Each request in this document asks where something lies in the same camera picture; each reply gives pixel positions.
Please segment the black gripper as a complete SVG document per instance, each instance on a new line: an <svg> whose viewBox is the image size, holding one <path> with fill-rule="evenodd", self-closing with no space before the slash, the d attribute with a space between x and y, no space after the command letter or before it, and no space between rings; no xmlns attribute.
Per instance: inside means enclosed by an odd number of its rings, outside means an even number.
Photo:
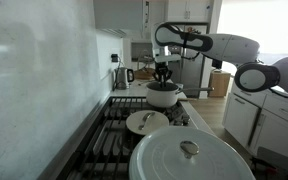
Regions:
<svg viewBox="0 0 288 180"><path fill-rule="evenodd" d="M156 81L166 82L168 79L171 78L171 75L172 71L168 68L165 62L155 64L155 71L153 73L153 77Z"/></svg>

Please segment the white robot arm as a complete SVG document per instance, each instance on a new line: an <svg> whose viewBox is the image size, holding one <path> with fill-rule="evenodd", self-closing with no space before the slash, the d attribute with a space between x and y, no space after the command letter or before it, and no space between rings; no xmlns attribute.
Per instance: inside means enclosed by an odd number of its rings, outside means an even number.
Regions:
<svg viewBox="0 0 288 180"><path fill-rule="evenodd" d="M180 46L212 60L236 64L234 82L243 91L259 92L279 86L288 93L288 57L272 65L259 63L260 45L255 40L232 34L185 32L169 22L154 25L152 31L152 52L157 65L155 76L161 87L165 87L171 77L167 63L181 59L179 54L171 54L168 47Z"/></svg>

